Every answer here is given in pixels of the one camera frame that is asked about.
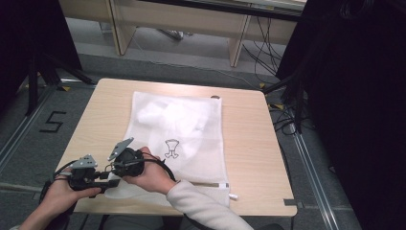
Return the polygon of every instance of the forearm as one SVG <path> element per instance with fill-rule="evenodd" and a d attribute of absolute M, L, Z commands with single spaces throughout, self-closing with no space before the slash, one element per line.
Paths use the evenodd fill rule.
<path fill-rule="evenodd" d="M 253 229 L 228 207 L 199 193 L 188 181 L 181 181 L 167 194 L 169 203 L 190 219 L 213 229 Z"/>
<path fill-rule="evenodd" d="M 21 224 L 18 229 L 45 229 L 48 224 L 54 219 L 54 217 L 54 215 L 50 214 L 47 210 L 39 206 L 27 217 L 27 219 Z"/>

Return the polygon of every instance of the floor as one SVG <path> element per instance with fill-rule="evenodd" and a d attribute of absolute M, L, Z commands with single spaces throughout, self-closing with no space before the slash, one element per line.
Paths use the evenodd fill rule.
<path fill-rule="evenodd" d="M 94 79 L 101 77 L 115 77 L 123 79 L 132 79 L 133 76 L 141 78 L 145 81 L 174 81 L 178 83 L 193 83 L 201 85 L 214 85 L 221 87 L 235 87 L 252 90 L 259 90 L 261 83 L 270 85 L 278 80 L 262 66 L 256 64 L 249 54 L 243 50 L 241 52 L 238 66 L 231 67 L 228 56 L 227 38 L 208 36 L 203 34 L 185 35 L 181 41 L 176 41 L 161 32 L 149 29 L 139 28 L 133 37 L 129 49 L 124 56 L 117 56 L 112 34 L 105 29 L 103 30 L 98 22 L 82 21 L 77 19 L 67 18 L 67 22 L 75 41 L 80 61 L 84 71 Z M 256 56 L 262 43 L 255 44 L 252 41 L 245 41 L 244 45 L 247 50 L 254 53 Z M 284 46 L 273 45 L 275 51 L 282 56 Z M 259 55 L 270 65 L 269 56 L 264 53 Z M 61 72 L 63 79 L 71 79 L 72 77 Z M 38 121 L 45 121 L 45 111 L 53 111 L 60 109 L 75 109 L 73 117 L 67 121 L 72 123 L 66 133 L 59 133 L 61 136 L 72 135 L 76 123 L 79 121 L 80 114 L 85 107 L 86 101 L 92 93 L 91 88 L 74 87 L 71 97 L 67 94 L 56 91 L 52 96 L 53 103 L 49 103 L 48 107 L 44 108 Z M 270 104 L 280 104 L 281 91 L 267 95 L 266 101 Z M 11 133 L 18 126 L 19 122 L 24 119 L 22 111 L 26 109 L 27 91 L 22 90 L 17 95 L 15 102 L 10 107 L 7 114 L 3 115 L 0 120 L 1 136 L 0 144 L 5 145 Z M 62 104 L 82 104 L 81 106 L 72 108 L 63 108 Z M 281 143 L 289 176 L 291 178 L 292 191 L 298 206 L 298 215 L 295 218 L 265 218 L 265 217 L 244 217 L 254 227 L 260 227 L 269 222 L 276 222 L 284 229 L 361 229 L 356 216 L 353 213 L 346 195 L 344 194 L 340 182 L 334 173 L 328 168 L 328 157 L 323 149 L 323 145 L 317 136 L 317 130 L 314 129 L 310 120 L 304 121 L 303 138 L 306 152 L 299 151 L 298 146 L 301 144 L 299 139 L 295 139 L 295 135 L 286 135 L 286 132 L 291 131 L 290 126 L 283 128 L 279 123 L 283 119 L 288 119 L 286 114 L 280 113 L 277 109 L 270 109 L 270 115 L 275 123 L 277 136 Z M 41 126 L 34 125 L 31 129 L 41 129 Z M 12 167 L 12 164 L 18 164 L 21 159 L 29 159 L 29 149 L 31 146 L 42 146 L 57 144 L 57 149 L 63 152 L 69 138 L 64 138 L 62 143 L 58 142 L 58 136 L 49 137 L 50 139 L 40 139 L 37 142 L 26 137 L 24 144 L 16 152 L 15 156 L 10 160 L 7 167 L 0 174 L 0 203 L 2 207 L 8 207 L 9 212 L 1 211 L 0 229 L 10 228 L 9 219 L 1 217 L 15 218 L 13 224 L 24 219 L 31 210 L 35 207 L 35 200 L 38 194 L 37 188 L 40 187 L 42 179 L 45 176 L 38 173 L 37 176 L 16 176 L 16 174 L 32 174 L 31 169 L 20 170 Z M 44 164 L 56 164 L 57 156 L 47 158 L 44 162 L 35 162 L 35 167 L 44 167 Z M 33 186 L 30 192 L 10 192 L 5 189 L 4 182 L 13 185 Z M 327 211 L 332 216 L 327 217 L 324 204 L 330 207 Z M 70 229 L 77 229 L 79 222 L 84 216 L 74 216 L 74 224 Z M 87 220 L 85 229 L 95 229 L 100 217 L 90 216 Z"/>

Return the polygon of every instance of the robotic hand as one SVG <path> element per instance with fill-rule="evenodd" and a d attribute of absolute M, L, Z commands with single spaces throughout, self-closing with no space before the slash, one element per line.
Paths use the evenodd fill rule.
<path fill-rule="evenodd" d="M 101 188 L 101 194 L 103 194 L 107 189 L 117 187 L 120 183 L 120 179 L 108 180 L 106 182 L 95 181 L 96 179 L 105 180 L 108 178 L 110 173 L 114 173 L 119 177 L 123 177 L 125 175 L 140 175 L 144 171 L 146 161 L 154 162 L 161 166 L 167 171 L 169 177 L 175 181 L 172 171 L 165 164 L 165 160 L 161 161 L 158 158 L 145 159 L 143 157 L 144 152 L 141 152 L 139 149 L 134 150 L 128 148 L 127 146 L 133 140 L 134 138 L 131 137 L 119 142 L 113 149 L 107 160 L 114 160 L 114 162 L 106 166 L 106 169 L 108 166 L 111 167 L 111 172 L 106 170 L 104 170 L 104 172 L 97 172 L 95 168 L 98 166 L 98 163 L 90 154 L 81 157 L 79 160 L 72 161 L 64 165 L 53 174 L 50 180 L 45 183 L 39 202 L 42 201 L 49 187 L 58 175 L 66 175 L 66 180 L 68 181 L 69 186 L 75 191 L 85 190 L 88 188 Z M 72 170 L 70 172 L 64 172 L 63 170 L 68 167 Z"/>

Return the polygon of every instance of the wire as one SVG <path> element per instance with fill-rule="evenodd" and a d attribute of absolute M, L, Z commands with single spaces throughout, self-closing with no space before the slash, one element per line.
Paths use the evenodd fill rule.
<path fill-rule="evenodd" d="M 137 47 L 141 50 L 141 52 L 143 53 L 143 55 L 147 58 L 147 54 L 145 53 L 144 49 L 141 48 L 141 46 L 138 44 L 137 41 L 133 40 L 135 42 L 135 45 L 137 45 Z M 193 69 L 198 69 L 198 70 L 205 70 L 205 71 L 214 71 L 217 72 L 219 74 L 225 75 L 227 77 L 233 78 L 233 79 L 238 79 L 241 81 L 245 81 L 248 85 L 250 85 L 252 88 L 257 89 L 257 90 L 261 90 L 261 88 L 254 86 L 253 84 L 251 84 L 248 80 L 245 80 L 244 78 L 240 78 L 237 76 L 233 76 L 233 75 L 229 75 L 226 74 L 222 71 L 219 70 L 215 70 L 215 69 L 210 69 L 210 68 L 203 68 L 203 67 L 198 67 L 198 66 L 187 66 L 187 65 L 178 65 L 178 64 L 168 64 L 168 63 L 163 63 L 163 62 L 158 62 L 158 61 L 153 61 L 147 58 L 147 61 L 152 63 L 152 64 L 156 64 L 156 65 L 167 65 L 170 67 L 175 67 L 175 68 L 193 68 Z"/>

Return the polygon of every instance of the black tripod leg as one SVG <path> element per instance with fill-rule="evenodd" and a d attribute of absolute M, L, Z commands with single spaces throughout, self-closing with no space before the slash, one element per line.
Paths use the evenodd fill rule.
<path fill-rule="evenodd" d="M 44 54 L 44 57 L 48 59 L 50 62 L 52 62 L 55 66 L 59 66 L 62 69 L 66 70 L 69 74 L 75 76 L 77 79 L 87 83 L 87 84 L 95 84 L 90 78 L 82 74 L 80 71 L 70 67 L 66 63 L 62 62 L 56 57 Z"/>

